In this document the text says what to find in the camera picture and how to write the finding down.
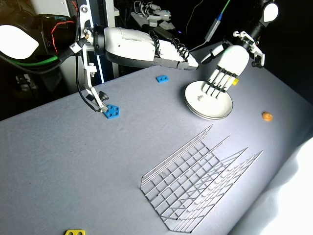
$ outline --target table surface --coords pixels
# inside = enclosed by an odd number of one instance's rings
[[[150,67],[97,86],[120,107],[119,118],[92,112],[73,94],[1,121],[0,233],[175,234],[140,191],[141,177],[213,124],[209,147],[230,135],[215,151],[221,158],[247,146],[246,157],[264,151],[193,232],[227,234],[302,141],[313,106],[249,63],[229,89],[231,114],[201,119],[185,105],[184,89],[206,80],[216,64],[194,71]],[[164,74],[169,82],[157,83]],[[263,121],[263,111],[273,114],[272,122]]]

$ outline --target green wire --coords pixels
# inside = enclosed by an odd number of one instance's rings
[[[227,5],[229,4],[229,2],[230,2],[230,0],[228,0],[227,3],[225,4],[225,6],[224,6],[224,8],[223,8],[223,10],[222,10],[222,14],[223,14],[223,12],[225,11],[225,9],[226,9]]]
[[[15,60],[11,60],[13,63],[20,65],[20,66],[39,66],[39,65],[46,65],[46,64],[50,64],[53,61],[58,60],[58,57],[56,55],[52,56],[49,59],[40,61],[40,62],[36,62],[36,63],[21,63],[19,61],[15,61]]]

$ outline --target metal wire rack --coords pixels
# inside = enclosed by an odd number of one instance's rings
[[[246,149],[220,160],[203,139],[212,126],[141,179],[141,190],[169,230],[191,233],[262,151],[239,162]]]

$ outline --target plate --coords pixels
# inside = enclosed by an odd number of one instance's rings
[[[233,109],[233,101],[227,92],[219,93],[213,98],[202,91],[205,82],[198,81],[188,85],[185,98],[188,108],[204,119],[222,119],[227,117]]]

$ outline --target yellow block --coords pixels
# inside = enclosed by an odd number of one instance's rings
[[[233,81],[233,85],[236,86],[238,82],[239,82],[239,79],[236,78],[236,79]]]
[[[67,230],[65,235],[86,235],[86,233],[85,230]]]

